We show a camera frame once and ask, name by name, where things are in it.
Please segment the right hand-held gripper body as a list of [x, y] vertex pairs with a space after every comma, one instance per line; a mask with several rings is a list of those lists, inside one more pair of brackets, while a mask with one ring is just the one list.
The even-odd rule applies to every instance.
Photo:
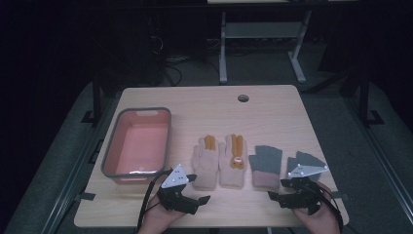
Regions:
[[319, 209], [320, 196], [322, 195], [319, 186], [310, 179], [310, 176], [319, 176], [328, 172], [327, 166], [314, 167], [298, 165], [288, 174], [287, 179], [291, 179], [293, 185], [290, 189], [293, 193], [282, 194], [279, 200], [282, 208], [307, 209], [310, 214]]

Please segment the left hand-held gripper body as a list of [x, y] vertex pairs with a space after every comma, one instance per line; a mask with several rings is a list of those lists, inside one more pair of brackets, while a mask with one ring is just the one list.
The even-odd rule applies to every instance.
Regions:
[[194, 215], [198, 210], [195, 199], [182, 194], [183, 189], [190, 182], [181, 164], [172, 169], [167, 178], [161, 183], [157, 196], [162, 206], [168, 211], [177, 211]]

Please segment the beige glove with orange finger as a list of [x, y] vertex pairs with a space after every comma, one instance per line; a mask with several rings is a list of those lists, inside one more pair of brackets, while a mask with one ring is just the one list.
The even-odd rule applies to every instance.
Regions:
[[193, 186], [198, 189], [213, 190], [218, 172], [218, 141], [214, 136], [201, 137], [194, 146], [192, 167], [197, 178]]

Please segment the grey fingerless glove pink cuff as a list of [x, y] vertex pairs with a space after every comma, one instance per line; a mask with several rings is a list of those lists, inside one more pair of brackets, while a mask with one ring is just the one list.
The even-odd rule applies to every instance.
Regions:
[[282, 165], [282, 151], [268, 145], [257, 145], [255, 154], [248, 156], [252, 170], [252, 184], [278, 190]]

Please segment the grey fingerless glove marked cuff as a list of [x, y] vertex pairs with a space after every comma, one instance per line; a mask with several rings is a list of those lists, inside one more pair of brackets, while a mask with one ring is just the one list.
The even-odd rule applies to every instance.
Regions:
[[324, 167], [325, 163], [319, 158], [309, 153], [297, 151], [296, 156], [294, 158], [291, 158], [291, 157], [287, 158], [286, 177], [288, 177], [288, 174], [292, 172], [298, 165]]

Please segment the beige glove with bear face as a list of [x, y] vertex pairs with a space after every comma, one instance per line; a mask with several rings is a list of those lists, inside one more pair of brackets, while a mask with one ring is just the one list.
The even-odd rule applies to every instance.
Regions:
[[225, 187], [242, 188], [246, 170], [246, 142], [243, 136], [228, 135], [219, 144], [219, 183]]

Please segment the person's left hand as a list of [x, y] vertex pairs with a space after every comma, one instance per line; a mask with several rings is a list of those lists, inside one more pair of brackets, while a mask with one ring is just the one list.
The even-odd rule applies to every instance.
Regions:
[[166, 210], [155, 195], [148, 202], [142, 224], [136, 234], [162, 234], [173, 222], [183, 216], [185, 213]]

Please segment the person's right hand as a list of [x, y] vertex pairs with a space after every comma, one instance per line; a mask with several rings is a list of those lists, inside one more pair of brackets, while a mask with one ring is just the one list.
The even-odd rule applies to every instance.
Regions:
[[319, 210], [314, 214], [306, 214], [303, 210], [292, 209], [292, 213], [305, 225], [311, 234], [341, 234], [340, 225], [330, 209], [331, 190], [323, 183], [318, 186], [322, 189], [322, 195], [326, 202], [320, 204]]

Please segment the black metal stand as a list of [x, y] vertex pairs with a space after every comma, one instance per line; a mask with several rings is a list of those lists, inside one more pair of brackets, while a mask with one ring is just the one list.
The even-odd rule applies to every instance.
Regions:
[[371, 125], [384, 125], [384, 121], [376, 110], [368, 107], [369, 103], [369, 77], [366, 71], [363, 71], [359, 85], [359, 105], [358, 116], [364, 127], [369, 128]]
[[85, 112], [82, 123], [89, 123], [96, 126], [101, 117], [101, 101], [100, 101], [100, 75], [97, 71], [92, 80], [93, 88], [93, 109]]

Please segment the grey metal rail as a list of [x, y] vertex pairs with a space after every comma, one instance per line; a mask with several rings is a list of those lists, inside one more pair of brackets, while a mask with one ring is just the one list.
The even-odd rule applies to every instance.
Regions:
[[384, 148], [380, 145], [377, 137], [371, 131], [369, 125], [365, 125], [361, 118], [358, 116], [358, 107], [356, 102], [352, 99], [345, 98], [344, 102], [346, 106], [350, 109], [352, 116], [357, 122], [362, 134], [368, 142], [368, 145], [374, 152], [376, 160], [382, 169], [386, 180], [396, 199], [398, 200], [401, 208], [403, 209], [405, 215], [409, 219], [410, 223], [413, 225], [413, 197], [408, 193], [406, 187], [402, 183], [400, 177], [396, 173], [394, 167], [389, 161], [388, 154], [385, 152]]
[[57, 191], [41, 234], [56, 234], [66, 215], [84, 195], [117, 105], [117, 100], [112, 98], [101, 102], [101, 117], [95, 122], [94, 117], [89, 116], [93, 102], [77, 101], [53, 143], [44, 166], [46, 177], [56, 183]]

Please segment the grey metal table frame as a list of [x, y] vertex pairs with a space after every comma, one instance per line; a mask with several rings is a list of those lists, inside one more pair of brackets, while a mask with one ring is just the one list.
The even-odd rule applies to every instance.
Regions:
[[[294, 39], [295, 47], [289, 51], [288, 59], [293, 69], [296, 80], [304, 84], [307, 82], [305, 74], [299, 62], [299, 53], [307, 33], [313, 9], [316, 4], [353, 3], [357, 0], [206, 0], [207, 4], [215, 7], [224, 7], [221, 13], [220, 27], [220, 54], [219, 54], [219, 83], [225, 85], [228, 82], [226, 41], [228, 39]], [[232, 22], [227, 21], [227, 13], [231, 7], [253, 7], [269, 10], [271, 7], [305, 7], [303, 17], [300, 20], [287, 21], [259, 21], [259, 22]]]

